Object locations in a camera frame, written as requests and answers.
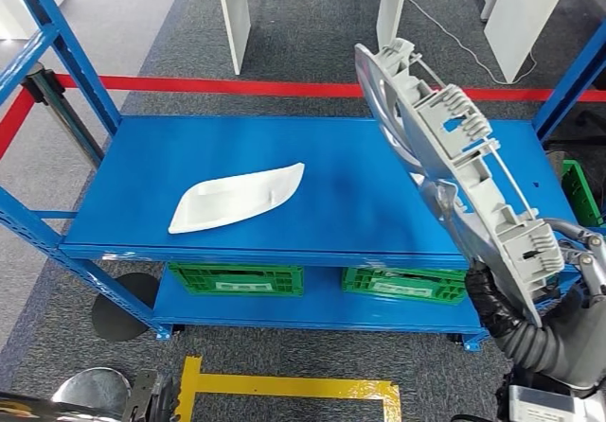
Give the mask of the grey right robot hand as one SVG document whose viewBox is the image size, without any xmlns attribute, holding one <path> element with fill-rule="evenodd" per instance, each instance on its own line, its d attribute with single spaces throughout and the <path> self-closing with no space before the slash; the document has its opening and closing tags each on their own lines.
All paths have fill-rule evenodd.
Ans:
<svg viewBox="0 0 606 422">
<path fill-rule="evenodd" d="M 514 364 L 574 389 L 590 389 L 605 372 L 605 238 L 565 220 L 549 224 L 585 248 L 568 251 L 581 276 L 546 314 L 542 326 L 527 322 L 484 264 L 468 270 L 466 290 L 480 321 Z"/>
</svg>

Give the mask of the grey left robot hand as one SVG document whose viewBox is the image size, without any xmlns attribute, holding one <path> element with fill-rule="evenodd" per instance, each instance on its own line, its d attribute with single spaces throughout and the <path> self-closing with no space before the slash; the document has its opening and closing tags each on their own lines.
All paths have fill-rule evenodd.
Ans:
<svg viewBox="0 0 606 422">
<path fill-rule="evenodd" d="M 174 422 L 177 414 L 180 389 L 171 375 L 156 370 L 140 370 L 126 401 L 122 420 L 124 422 Z"/>
</svg>

